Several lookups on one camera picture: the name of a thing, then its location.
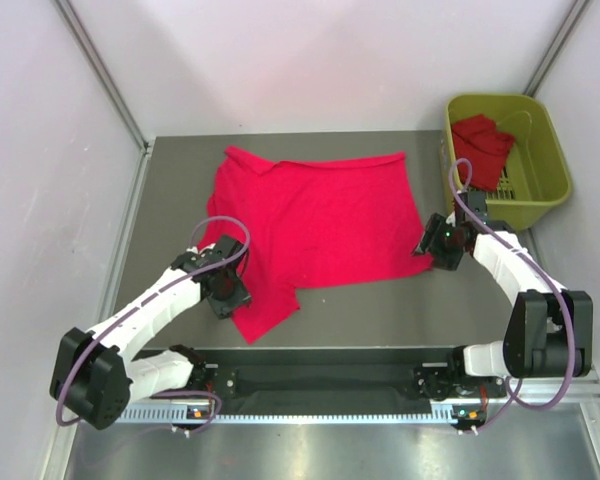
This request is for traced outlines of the bright pink t shirt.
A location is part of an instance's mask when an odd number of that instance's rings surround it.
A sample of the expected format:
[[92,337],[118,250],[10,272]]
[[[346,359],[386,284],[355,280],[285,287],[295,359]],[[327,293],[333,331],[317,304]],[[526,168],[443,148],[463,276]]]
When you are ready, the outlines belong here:
[[424,232],[403,152],[327,162],[272,161],[225,150],[199,244],[249,237],[243,281],[252,296],[232,320],[252,344],[300,308],[297,292],[411,277]]

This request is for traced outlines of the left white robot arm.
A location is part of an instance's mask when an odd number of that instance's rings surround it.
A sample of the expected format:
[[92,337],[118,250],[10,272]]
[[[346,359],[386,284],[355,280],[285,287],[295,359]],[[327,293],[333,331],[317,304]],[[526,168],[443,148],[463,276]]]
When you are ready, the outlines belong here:
[[87,331],[61,338],[50,383],[56,421],[64,411],[97,430],[113,425],[132,403],[152,397],[198,397],[198,419],[215,416],[221,401],[211,392],[211,373],[191,347],[174,345],[150,357],[141,350],[185,311],[208,302],[225,319],[251,301],[238,269],[248,245],[228,236],[187,249],[158,280],[117,314]]

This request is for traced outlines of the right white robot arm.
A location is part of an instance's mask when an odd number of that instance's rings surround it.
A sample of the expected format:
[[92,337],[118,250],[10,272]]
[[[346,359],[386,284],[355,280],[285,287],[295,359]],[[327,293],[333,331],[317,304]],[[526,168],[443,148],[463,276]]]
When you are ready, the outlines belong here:
[[551,278],[506,222],[490,219],[484,193],[456,191],[453,197],[453,214],[429,218],[414,255],[429,255],[434,267],[447,271],[469,255],[492,276],[512,311],[503,339],[454,349],[447,384],[467,396],[484,377],[559,378],[558,391],[541,406],[552,408],[591,370],[593,300]]

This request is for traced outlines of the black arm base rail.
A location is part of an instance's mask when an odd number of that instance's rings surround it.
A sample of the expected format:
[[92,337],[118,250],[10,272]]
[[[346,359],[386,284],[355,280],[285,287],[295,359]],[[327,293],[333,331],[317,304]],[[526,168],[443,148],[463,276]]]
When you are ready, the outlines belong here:
[[478,403],[449,377],[448,348],[197,349],[187,385],[218,395],[225,414],[427,413],[433,401]]

